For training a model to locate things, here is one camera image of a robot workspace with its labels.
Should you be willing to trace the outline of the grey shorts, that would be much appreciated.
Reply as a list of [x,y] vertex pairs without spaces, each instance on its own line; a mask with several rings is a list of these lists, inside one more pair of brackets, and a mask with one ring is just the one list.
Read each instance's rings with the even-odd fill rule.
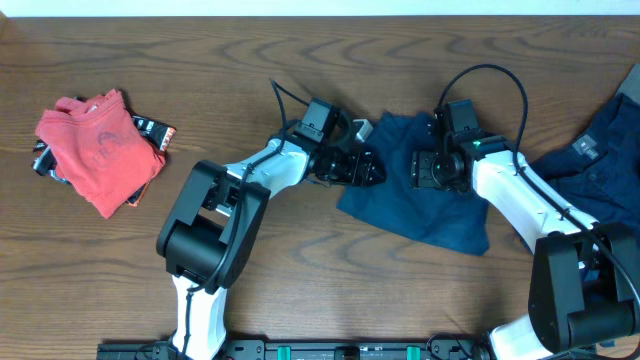
[[625,79],[618,87],[616,94],[623,94],[632,101],[640,103],[640,64],[634,64]]

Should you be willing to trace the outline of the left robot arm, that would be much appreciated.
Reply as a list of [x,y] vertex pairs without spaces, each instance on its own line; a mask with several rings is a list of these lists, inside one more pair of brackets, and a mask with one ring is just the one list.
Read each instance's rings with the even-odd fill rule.
[[324,185],[371,187],[386,180],[379,157],[363,147],[367,119],[318,98],[302,119],[284,122],[245,160],[194,165],[159,233],[178,297],[171,359],[213,359],[226,341],[227,291],[248,262],[271,198],[313,175]]

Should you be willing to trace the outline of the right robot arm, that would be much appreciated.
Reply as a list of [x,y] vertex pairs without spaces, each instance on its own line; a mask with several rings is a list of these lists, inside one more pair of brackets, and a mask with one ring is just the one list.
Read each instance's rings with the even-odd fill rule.
[[415,188],[473,192],[533,253],[526,315],[490,331],[477,359],[595,359],[597,344],[639,332],[639,249],[630,228],[574,207],[515,143],[482,129],[469,100],[439,103],[434,151],[412,156]]

